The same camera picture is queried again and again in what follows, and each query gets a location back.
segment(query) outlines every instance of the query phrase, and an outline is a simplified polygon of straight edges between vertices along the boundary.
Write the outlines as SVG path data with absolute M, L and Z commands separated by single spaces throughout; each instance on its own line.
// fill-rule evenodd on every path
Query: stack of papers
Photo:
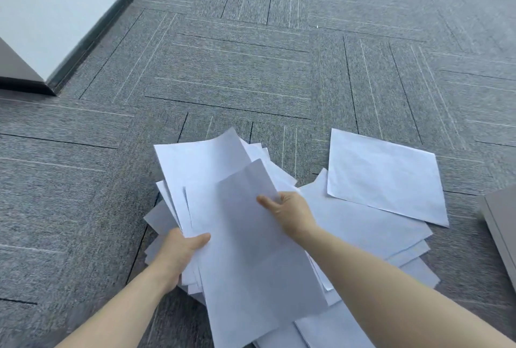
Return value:
M 448 227 L 439 170 L 429 152 L 332 130 L 328 170 L 296 188 L 267 148 L 231 128 L 214 139 L 156 145 L 163 196 L 145 221 L 158 237 L 151 263 L 175 227 L 210 242 L 182 274 L 181 288 L 206 305 L 215 348 L 372 347 L 330 280 L 256 202 L 300 192 L 318 224 L 434 288 L 420 256 L 432 232 Z

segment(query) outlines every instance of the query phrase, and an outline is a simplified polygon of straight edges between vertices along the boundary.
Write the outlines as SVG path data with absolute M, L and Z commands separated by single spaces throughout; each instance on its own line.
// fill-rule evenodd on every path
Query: floor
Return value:
M 515 338 L 516 295 L 475 218 L 475 195 L 516 181 L 515 2 L 134 0 L 60 97 L 0 91 L 0 345 L 50 346 L 141 271 L 152 144 L 229 126 L 301 184 L 332 127 L 435 152 L 451 222 L 425 256 L 437 289 Z M 212 344 L 175 291 L 140 346 Z

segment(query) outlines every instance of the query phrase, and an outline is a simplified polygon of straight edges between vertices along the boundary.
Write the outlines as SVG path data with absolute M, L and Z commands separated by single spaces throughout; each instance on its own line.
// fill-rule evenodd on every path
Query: right hand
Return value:
M 317 223 L 303 196 L 296 192 L 279 192 L 279 194 L 281 204 L 263 195 L 259 195 L 256 201 L 273 214 L 288 236 L 299 243 L 317 228 Z

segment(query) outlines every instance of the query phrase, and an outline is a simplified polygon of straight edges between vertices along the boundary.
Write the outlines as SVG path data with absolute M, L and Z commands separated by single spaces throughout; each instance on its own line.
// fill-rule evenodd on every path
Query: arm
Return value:
M 284 231 L 317 262 L 378 348 L 514 348 L 516 344 L 439 292 L 317 226 L 300 195 L 260 196 Z
M 179 228 L 171 230 L 152 264 L 56 348 L 136 347 L 163 295 L 209 240 L 209 234 L 184 238 Z

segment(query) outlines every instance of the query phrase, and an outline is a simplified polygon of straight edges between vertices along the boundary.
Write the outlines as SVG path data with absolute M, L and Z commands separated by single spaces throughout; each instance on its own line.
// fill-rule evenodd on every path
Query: hand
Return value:
M 154 276 L 164 279 L 165 293 L 176 287 L 179 275 L 185 270 L 195 251 L 206 245 L 210 238 L 208 233 L 185 238 L 179 228 L 169 231 L 148 268 Z
M 306 234 L 317 228 L 317 223 L 306 200 L 299 193 L 280 192 L 280 197 L 281 204 L 263 195 L 258 196 L 256 201 L 267 208 L 283 231 L 299 243 Z

